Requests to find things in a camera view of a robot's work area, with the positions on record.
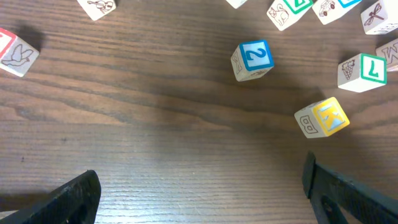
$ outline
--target toy block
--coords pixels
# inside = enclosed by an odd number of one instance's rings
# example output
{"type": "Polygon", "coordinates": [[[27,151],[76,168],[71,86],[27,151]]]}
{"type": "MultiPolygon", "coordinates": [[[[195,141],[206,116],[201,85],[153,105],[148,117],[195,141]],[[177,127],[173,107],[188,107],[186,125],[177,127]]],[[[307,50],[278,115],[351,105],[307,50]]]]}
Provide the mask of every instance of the toy block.
{"type": "Polygon", "coordinates": [[[114,0],[105,1],[88,1],[88,0],[77,0],[81,7],[86,11],[88,16],[94,21],[101,19],[105,15],[109,14],[116,9],[116,3],[114,0]]]}
{"type": "Polygon", "coordinates": [[[312,0],[275,0],[267,15],[283,31],[295,24],[313,6],[312,0]]]}
{"type": "Polygon", "coordinates": [[[17,35],[0,28],[0,68],[23,77],[39,56],[39,51],[17,35]]]}
{"type": "Polygon", "coordinates": [[[349,120],[336,98],[313,103],[294,114],[307,138],[328,137],[349,125],[349,120]]]}
{"type": "Polygon", "coordinates": [[[398,39],[376,49],[376,55],[387,60],[387,72],[398,71],[398,39]]]}
{"type": "Polygon", "coordinates": [[[235,9],[241,7],[247,0],[226,0],[228,3],[232,5],[235,9]]]}
{"type": "Polygon", "coordinates": [[[387,83],[386,59],[359,54],[338,65],[338,88],[362,93],[387,83]]]}
{"type": "Polygon", "coordinates": [[[367,35],[388,34],[398,27],[397,0],[378,0],[361,13],[362,26],[367,35]]]}
{"type": "Polygon", "coordinates": [[[318,0],[312,9],[323,25],[333,22],[345,15],[362,0],[318,0]]]}
{"type": "Polygon", "coordinates": [[[231,57],[237,81],[261,78],[274,67],[267,41],[257,40],[239,44],[231,57]]]}

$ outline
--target black plastic part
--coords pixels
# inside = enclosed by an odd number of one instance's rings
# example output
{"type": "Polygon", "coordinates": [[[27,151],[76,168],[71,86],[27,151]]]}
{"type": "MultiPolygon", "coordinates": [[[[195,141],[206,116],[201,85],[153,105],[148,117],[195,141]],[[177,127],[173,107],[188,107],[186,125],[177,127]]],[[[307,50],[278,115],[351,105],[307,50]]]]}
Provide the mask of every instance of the black plastic part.
{"type": "Polygon", "coordinates": [[[0,224],[94,224],[100,197],[100,180],[89,170],[0,224]]]}
{"type": "Polygon", "coordinates": [[[397,200],[317,164],[312,152],[302,180],[318,223],[347,224],[340,205],[362,223],[398,224],[397,200]]]}

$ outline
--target alphabet block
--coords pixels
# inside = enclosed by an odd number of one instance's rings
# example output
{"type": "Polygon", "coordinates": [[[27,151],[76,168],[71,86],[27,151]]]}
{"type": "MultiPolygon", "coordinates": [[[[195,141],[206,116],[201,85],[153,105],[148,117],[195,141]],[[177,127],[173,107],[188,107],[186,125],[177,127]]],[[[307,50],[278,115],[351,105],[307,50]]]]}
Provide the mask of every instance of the alphabet block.
{"type": "Polygon", "coordinates": [[[283,31],[295,24],[313,6],[312,0],[275,0],[268,9],[268,17],[283,31]]]}
{"type": "Polygon", "coordinates": [[[0,68],[23,77],[38,56],[38,50],[12,32],[0,28],[0,68]]]}
{"type": "Polygon", "coordinates": [[[345,15],[362,0],[318,0],[312,9],[323,25],[333,22],[345,15]]]}
{"type": "Polygon", "coordinates": [[[113,10],[116,9],[116,3],[114,0],[77,0],[81,7],[86,11],[88,16],[94,21],[104,17],[113,10]]]}
{"type": "Polygon", "coordinates": [[[307,138],[328,137],[349,125],[349,120],[336,98],[313,103],[294,114],[307,138]]]}
{"type": "Polygon", "coordinates": [[[226,0],[228,3],[232,5],[235,9],[241,7],[247,0],[226,0]]]}
{"type": "Polygon", "coordinates": [[[367,35],[388,34],[398,27],[398,1],[378,0],[361,13],[362,26],[367,35]]]}
{"type": "Polygon", "coordinates": [[[266,40],[239,44],[231,57],[231,63],[239,82],[261,78],[274,67],[266,40]]]}
{"type": "Polygon", "coordinates": [[[359,54],[339,64],[338,88],[362,93],[387,83],[386,59],[359,54]]]}
{"type": "Polygon", "coordinates": [[[376,49],[376,55],[387,60],[387,71],[398,71],[398,39],[376,49]]]}

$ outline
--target green block face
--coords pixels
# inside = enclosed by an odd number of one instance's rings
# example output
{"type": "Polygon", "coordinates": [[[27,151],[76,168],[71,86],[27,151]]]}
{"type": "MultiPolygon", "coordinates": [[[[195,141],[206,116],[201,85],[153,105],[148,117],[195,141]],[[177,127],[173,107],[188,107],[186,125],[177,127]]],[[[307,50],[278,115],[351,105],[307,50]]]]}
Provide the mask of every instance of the green block face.
{"type": "Polygon", "coordinates": [[[378,83],[387,83],[387,61],[382,57],[361,54],[361,78],[378,83]]]}
{"type": "Polygon", "coordinates": [[[313,6],[312,0],[284,0],[284,2],[294,14],[313,6]]]}

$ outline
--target red block face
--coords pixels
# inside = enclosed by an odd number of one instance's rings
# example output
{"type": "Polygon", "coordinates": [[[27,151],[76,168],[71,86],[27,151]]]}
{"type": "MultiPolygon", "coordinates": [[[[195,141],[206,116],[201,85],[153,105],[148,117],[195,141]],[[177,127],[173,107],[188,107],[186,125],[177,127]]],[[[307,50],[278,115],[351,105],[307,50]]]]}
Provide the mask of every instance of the red block face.
{"type": "Polygon", "coordinates": [[[0,28],[0,58],[2,58],[16,39],[17,35],[0,28]]]}

